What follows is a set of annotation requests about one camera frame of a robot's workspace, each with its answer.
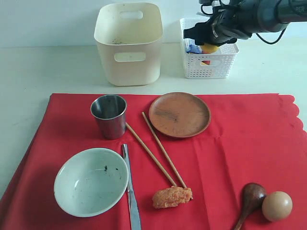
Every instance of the egg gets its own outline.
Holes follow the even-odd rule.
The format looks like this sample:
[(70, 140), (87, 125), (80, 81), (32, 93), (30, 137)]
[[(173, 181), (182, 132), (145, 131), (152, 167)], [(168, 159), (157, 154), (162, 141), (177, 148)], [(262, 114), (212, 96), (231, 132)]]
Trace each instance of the egg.
[(288, 217), (292, 211), (291, 197), (285, 192), (267, 195), (262, 203), (262, 213), (269, 221), (278, 221)]

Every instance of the wooden chopstick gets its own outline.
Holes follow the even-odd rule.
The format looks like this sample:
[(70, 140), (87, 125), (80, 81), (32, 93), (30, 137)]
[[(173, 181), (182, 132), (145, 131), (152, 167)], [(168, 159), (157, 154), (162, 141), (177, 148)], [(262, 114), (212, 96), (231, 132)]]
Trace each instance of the wooden chopstick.
[(161, 141), (159, 140), (158, 136), (155, 134), (155, 132), (154, 132), (154, 130), (153, 130), (151, 124), (149, 123), (149, 121), (148, 121), (148, 119), (147, 119), (145, 113), (142, 112), (142, 115), (143, 115), (144, 120), (146, 121), (146, 123), (147, 123), (147, 125), (148, 125), (150, 131), (152, 132), (152, 134), (153, 134), (155, 140), (157, 141), (157, 143), (158, 143), (160, 149), (162, 150), (163, 154), (165, 155), (165, 157), (166, 157), (168, 163), (171, 165), (173, 171), (175, 172), (177, 178), (180, 180), (182, 186), (183, 186), (184, 188), (186, 188), (186, 187), (187, 187), (186, 184), (184, 183), (183, 179), (181, 178), (180, 174), (178, 173), (176, 167), (174, 166), (174, 164), (173, 164), (172, 160), (170, 159), (168, 153), (167, 153), (166, 150), (164, 149), (164, 147), (163, 147)]
[(126, 127), (130, 130), (130, 132), (134, 135), (134, 137), (139, 141), (139, 143), (143, 146), (143, 148), (147, 151), (147, 153), (151, 156), (156, 165), (160, 168), (160, 170), (164, 173), (164, 175), (168, 178), (168, 180), (172, 183), (173, 186), (177, 186), (172, 177), (167, 173), (167, 171), (163, 168), (162, 164), (158, 161), (158, 159), (153, 155), (153, 153), (149, 150), (149, 148), (144, 144), (141, 138), (136, 134), (136, 132), (131, 128), (131, 126), (126, 122)]

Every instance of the brown plate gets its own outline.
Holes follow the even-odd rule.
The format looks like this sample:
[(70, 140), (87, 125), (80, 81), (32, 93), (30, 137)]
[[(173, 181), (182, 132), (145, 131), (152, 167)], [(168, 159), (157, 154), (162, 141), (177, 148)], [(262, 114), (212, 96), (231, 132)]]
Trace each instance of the brown plate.
[(171, 92), (158, 97), (152, 103), (149, 119), (165, 135), (188, 138), (208, 127), (211, 113), (199, 97), (185, 92)]

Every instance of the knife blade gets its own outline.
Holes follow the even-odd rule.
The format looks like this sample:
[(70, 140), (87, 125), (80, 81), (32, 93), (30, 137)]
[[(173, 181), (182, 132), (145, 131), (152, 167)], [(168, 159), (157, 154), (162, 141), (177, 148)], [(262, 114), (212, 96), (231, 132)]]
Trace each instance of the knife blade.
[(130, 212), (130, 223), (131, 223), (131, 230), (141, 230), (141, 219), (139, 214), (138, 204), (136, 202), (136, 198), (133, 191), (132, 186), (132, 177), (131, 177), (131, 169), (130, 169), (130, 160), (129, 160), (129, 153), (128, 153), (128, 145), (123, 144), (123, 156), (125, 163), (128, 167), (128, 202), (129, 202), (129, 212)]

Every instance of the ground meat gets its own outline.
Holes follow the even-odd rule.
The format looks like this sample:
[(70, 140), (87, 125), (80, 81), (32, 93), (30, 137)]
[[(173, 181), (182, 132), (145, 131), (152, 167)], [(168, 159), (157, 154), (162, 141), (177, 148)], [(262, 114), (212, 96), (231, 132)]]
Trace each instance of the ground meat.
[(190, 188), (172, 186), (156, 192), (153, 196), (154, 208), (176, 207), (180, 203), (187, 203), (192, 197)]

